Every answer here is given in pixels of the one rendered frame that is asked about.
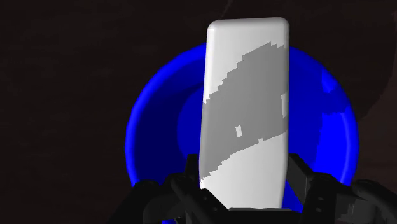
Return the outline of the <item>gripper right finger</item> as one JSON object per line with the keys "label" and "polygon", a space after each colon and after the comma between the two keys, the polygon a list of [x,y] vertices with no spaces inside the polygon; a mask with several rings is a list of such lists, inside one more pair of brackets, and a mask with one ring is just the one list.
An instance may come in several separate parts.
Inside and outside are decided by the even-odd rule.
{"label": "gripper right finger", "polygon": [[348,186],[290,153],[288,184],[303,206],[299,224],[397,224],[397,194],[376,181]]}

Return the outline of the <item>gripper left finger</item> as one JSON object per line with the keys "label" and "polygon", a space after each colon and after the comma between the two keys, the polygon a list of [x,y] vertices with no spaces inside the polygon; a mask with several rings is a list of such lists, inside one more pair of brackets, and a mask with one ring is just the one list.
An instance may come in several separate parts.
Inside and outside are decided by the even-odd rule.
{"label": "gripper left finger", "polygon": [[184,218],[186,224],[227,224],[230,211],[207,189],[199,187],[199,156],[190,154],[182,173],[163,184],[141,180],[106,224],[161,224]]}

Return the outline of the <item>white rectangular slab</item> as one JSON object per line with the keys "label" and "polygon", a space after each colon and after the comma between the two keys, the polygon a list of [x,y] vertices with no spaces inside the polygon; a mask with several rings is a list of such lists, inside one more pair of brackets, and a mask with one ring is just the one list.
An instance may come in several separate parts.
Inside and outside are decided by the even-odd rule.
{"label": "white rectangular slab", "polygon": [[282,206],[288,164],[289,25],[217,20],[207,28],[200,186],[227,208]]}

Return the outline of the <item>blue bowl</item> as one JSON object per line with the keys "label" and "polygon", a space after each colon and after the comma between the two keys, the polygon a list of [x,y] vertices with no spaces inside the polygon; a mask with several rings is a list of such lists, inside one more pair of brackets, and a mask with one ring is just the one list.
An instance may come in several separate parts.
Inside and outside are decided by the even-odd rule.
{"label": "blue bowl", "polygon": [[[185,168],[199,151],[205,46],[166,64],[144,87],[132,110],[125,158],[132,184]],[[289,149],[314,170],[351,183],[358,163],[359,138],[351,103],[336,79],[312,57],[290,49],[292,117]]]}

